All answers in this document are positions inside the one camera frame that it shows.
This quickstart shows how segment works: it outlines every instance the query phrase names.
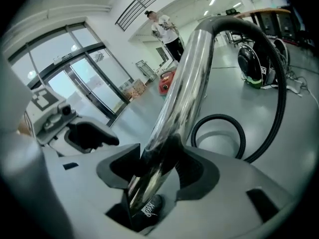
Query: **ceiling light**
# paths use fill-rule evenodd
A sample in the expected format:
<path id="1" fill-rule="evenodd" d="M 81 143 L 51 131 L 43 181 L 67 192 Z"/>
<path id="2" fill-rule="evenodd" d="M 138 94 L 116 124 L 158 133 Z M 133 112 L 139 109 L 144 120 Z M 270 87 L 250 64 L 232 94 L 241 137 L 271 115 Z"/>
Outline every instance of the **ceiling light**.
<path id="1" fill-rule="evenodd" d="M 74 52 L 78 49 L 78 46 L 76 46 L 75 44 L 71 47 L 71 51 Z"/>
<path id="2" fill-rule="evenodd" d="M 211 0 L 209 6 L 213 5 L 214 2 L 215 2 L 215 0 Z"/>
<path id="3" fill-rule="evenodd" d="M 235 4 L 233 7 L 235 8 L 235 7 L 239 6 L 239 5 L 241 5 L 241 2 Z"/>
<path id="4" fill-rule="evenodd" d="M 35 73 L 34 70 L 33 70 L 33 71 L 30 71 L 30 72 L 28 73 L 28 79 L 30 79 L 30 80 L 32 80 L 35 76 L 36 76 L 36 73 Z"/>

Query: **door frame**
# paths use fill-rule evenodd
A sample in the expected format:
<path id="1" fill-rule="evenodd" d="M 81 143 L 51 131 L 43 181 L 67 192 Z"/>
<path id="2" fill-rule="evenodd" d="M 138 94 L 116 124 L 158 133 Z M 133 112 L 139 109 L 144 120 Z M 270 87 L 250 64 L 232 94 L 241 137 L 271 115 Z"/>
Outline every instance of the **door frame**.
<path id="1" fill-rule="evenodd" d="M 91 58 L 89 53 L 92 53 L 94 51 L 98 51 L 101 49 L 105 49 L 105 45 L 103 42 L 92 44 L 90 46 L 87 46 L 85 48 L 80 48 L 74 52 L 71 52 L 69 54 L 66 54 L 62 61 L 60 61 L 57 64 L 52 63 L 48 67 L 46 67 L 44 70 L 42 70 L 39 73 L 39 76 L 41 79 L 48 84 L 48 81 L 54 78 L 57 74 L 59 74 L 61 71 L 65 71 L 65 73 L 68 75 L 70 80 L 74 83 L 74 85 L 81 91 L 84 96 L 94 105 L 97 107 L 99 111 L 101 111 L 107 118 L 109 118 L 109 122 L 107 123 L 108 126 L 111 126 L 113 122 L 116 120 L 116 118 L 121 114 L 121 112 L 124 110 L 124 108 L 127 106 L 127 104 L 130 103 L 130 101 L 123 95 L 123 93 L 111 82 L 111 80 L 105 75 L 105 73 L 102 71 L 102 69 L 96 64 L 96 62 Z M 106 84 L 112 89 L 112 91 L 124 102 L 122 106 L 114 113 L 109 107 L 106 106 L 93 92 L 90 93 L 89 88 L 85 84 L 79 84 L 83 83 L 80 78 L 78 78 L 78 83 L 75 81 L 75 77 L 73 76 L 72 72 L 73 69 L 71 68 L 70 64 L 75 63 L 76 61 L 79 61 L 83 58 L 86 58 L 88 63 L 92 66 L 92 68 L 95 70 L 95 72 L 102 78 L 103 81 L 105 81 Z M 32 81 L 27 85 L 31 90 L 36 89 L 41 86 L 41 82 L 38 79 L 38 77 L 35 77 L 32 79 Z"/>

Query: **person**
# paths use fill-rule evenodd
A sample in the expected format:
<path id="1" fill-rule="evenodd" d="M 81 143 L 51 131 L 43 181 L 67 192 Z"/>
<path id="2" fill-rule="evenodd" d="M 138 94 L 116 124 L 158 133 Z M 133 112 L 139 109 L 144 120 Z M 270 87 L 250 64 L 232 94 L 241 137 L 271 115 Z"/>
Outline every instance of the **person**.
<path id="1" fill-rule="evenodd" d="M 178 37 L 178 30 L 170 21 L 169 16 L 163 15 L 159 17 L 157 13 L 148 10 L 145 12 L 145 15 L 153 21 L 152 35 L 160 39 L 172 57 L 179 62 L 183 55 L 184 48 L 182 41 Z"/>

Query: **red object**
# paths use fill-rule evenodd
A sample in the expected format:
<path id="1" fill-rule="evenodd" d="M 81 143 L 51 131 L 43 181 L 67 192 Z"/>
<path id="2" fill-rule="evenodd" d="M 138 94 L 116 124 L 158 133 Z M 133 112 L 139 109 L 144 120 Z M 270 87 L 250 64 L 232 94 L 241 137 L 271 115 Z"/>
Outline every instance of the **red object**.
<path id="1" fill-rule="evenodd" d="M 175 76 L 176 69 L 173 71 L 166 71 L 160 76 L 159 81 L 159 94 L 164 96 L 168 93 L 168 90 L 170 88 L 170 85 L 173 81 L 173 78 Z"/>

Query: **white t-shirt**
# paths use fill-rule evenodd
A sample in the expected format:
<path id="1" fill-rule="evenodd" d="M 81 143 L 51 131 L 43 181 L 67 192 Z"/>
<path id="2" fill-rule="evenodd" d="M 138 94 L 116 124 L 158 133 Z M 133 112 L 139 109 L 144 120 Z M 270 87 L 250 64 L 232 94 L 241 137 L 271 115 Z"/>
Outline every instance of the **white t-shirt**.
<path id="1" fill-rule="evenodd" d="M 171 26 L 171 22 L 167 15 L 159 17 L 159 22 L 154 22 L 152 24 L 152 30 L 157 32 L 157 35 L 163 43 L 170 43 L 175 41 L 178 38 L 178 35 L 173 29 L 170 29 L 168 26 Z"/>

